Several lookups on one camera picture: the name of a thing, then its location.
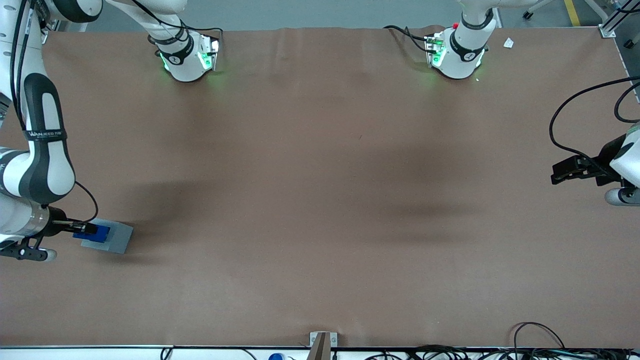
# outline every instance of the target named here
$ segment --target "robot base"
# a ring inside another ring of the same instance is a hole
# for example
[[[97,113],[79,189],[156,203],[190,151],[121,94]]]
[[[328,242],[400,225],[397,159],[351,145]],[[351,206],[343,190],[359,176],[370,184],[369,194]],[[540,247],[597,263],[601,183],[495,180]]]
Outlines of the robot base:
[[[450,38],[453,31],[453,28],[447,28],[441,33],[435,33],[433,37],[424,39],[426,49],[436,51],[435,54],[427,53],[427,62],[448,78],[464,79],[480,66],[484,50],[472,61],[462,61],[460,55],[451,49]]]
[[[174,79],[183,83],[200,79],[207,71],[215,70],[220,50],[219,40],[195,31],[190,32],[189,35],[193,38],[196,46],[182,63],[178,64],[180,61],[178,58],[174,60],[173,56],[165,58],[162,53],[160,54],[164,68],[171,73]]]
[[[97,250],[114,252],[116,254],[124,254],[125,250],[127,250],[129,239],[131,239],[133,227],[122,224],[120,222],[99,218],[92,220],[91,223],[108,227],[109,233],[107,234],[107,238],[106,240],[104,240],[104,242],[83,239],[81,244],[82,246],[90,247]]]

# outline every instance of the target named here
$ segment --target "white robotic arm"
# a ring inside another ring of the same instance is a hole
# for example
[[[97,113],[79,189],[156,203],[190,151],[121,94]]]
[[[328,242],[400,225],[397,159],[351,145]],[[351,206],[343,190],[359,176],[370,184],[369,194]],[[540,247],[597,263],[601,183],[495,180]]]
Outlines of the white robotic arm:
[[[426,40],[429,64],[453,79],[469,77],[480,66],[487,40],[496,27],[492,8],[530,6],[537,0],[456,0],[462,6],[457,28]]]
[[[214,67],[218,39],[188,29],[176,15],[186,0],[108,2],[149,32],[175,79],[193,81]],[[91,22],[101,11],[102,0],[0,0],[0,126],[13,103],[29,144],[28,151],[0,147],[0,255],[49,261],[55,251],[38,247],[44,236],[96,229],[49,206],[76,178],[58,92],[42,61],[40,20]]]
[[[178,81],[194,81],[213,69],[219,41],[190,29],[180,20],[186,0],[105,0],[150,35],[160,50],[164,67]]]

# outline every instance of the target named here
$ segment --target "metal bracket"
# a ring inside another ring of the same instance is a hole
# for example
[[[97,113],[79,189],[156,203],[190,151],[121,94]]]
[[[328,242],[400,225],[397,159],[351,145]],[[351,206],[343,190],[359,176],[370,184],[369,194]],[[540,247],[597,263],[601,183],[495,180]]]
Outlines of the metal bracket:
[[[3,248],[0,250],[0,256],[33,261],[52,261],[56,258],[55,250],[39,248],[39,241],[36,242],[35,246],[31,247],[29,246],[29,241],[29,238],[24,238],[20,243],[14,243]]]
[[[314,341],[320,332],[324,331],[314,331],[309,333],[309,347],[314,346]],[[329,339],[331,340],[331,347],[338,346],[338,333],[337,332],[329,332]]]
[[[602,38],[615,38],[616,37],[616,32],[613,31],[613,30],[610,33],[606,33],[604,31],[604,28],[602,27],[602,24],[598,25],[598,31],[600,32],[600,36]]]

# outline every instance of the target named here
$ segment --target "green led light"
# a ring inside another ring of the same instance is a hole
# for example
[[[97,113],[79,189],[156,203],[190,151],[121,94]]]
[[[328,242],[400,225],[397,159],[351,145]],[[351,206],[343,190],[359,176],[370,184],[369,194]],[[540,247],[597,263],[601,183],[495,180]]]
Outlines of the green led light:
[[[167,71],[170,71],[169,65],[166,64],[166,60],[164,59],[164,56],[162,55],[162,53],[160,53],[160,59],[162,59],[162,63],[164,64],[164,69]]]
[[[207,53],[200,53],[198,52],[198,55],[200,57],[200,62],[202,63],[202,67],[205,70],[209,70],[211,69],[212,65],[211,65],[211,56],[209,56]]]

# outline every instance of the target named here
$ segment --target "robotic arm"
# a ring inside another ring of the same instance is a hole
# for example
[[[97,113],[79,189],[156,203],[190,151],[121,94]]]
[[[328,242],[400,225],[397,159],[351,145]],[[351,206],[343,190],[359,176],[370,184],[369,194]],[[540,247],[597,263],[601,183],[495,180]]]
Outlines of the robotic arm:
[[[149,32],[165,69],[175,79],[193,81],[213,69],[218,39],[180,21],[176,13],[186,0],[107,1]],[[29,144],[28,151],[0,147],[2,256],[50,261],[56,253],[39,247],[44,236],[97,230],[49,205],[73,189],[76,177],[60,98],[42,60],[40,21],[91,22],[101,11],[102,0],[0,0],[0,126],[13,103]]]
[[[640,206],[640,124],[634,124],[625,135],[607,143],[595,158],[574,155],[553,166],[551,183],[594,177],[598,186],[619,183],[605,194],[614,206]]]
[[[469,77],[486,51],[486,42],[496,27],[492,8],[519,8],[538,0],[456,0],[462,5],[457,28],[447,28],[426,39],[429,64],[452,79]]]
[[[486,51],[486,42],[496,21],[492,8],[531,6],[538,0],[457,0],[462,5],[462,19],[456,28],[447,28],[425,39],[427,60],[443,75],[453,79],[469,77]],[[609,190],[605,200],[615,206],[640,206],[640,124],[625,135],[607,143],[591,159],[575,155],[553,166],[553,184],[570,179],[595,177],[598,186],[618,182],[620,188]]]

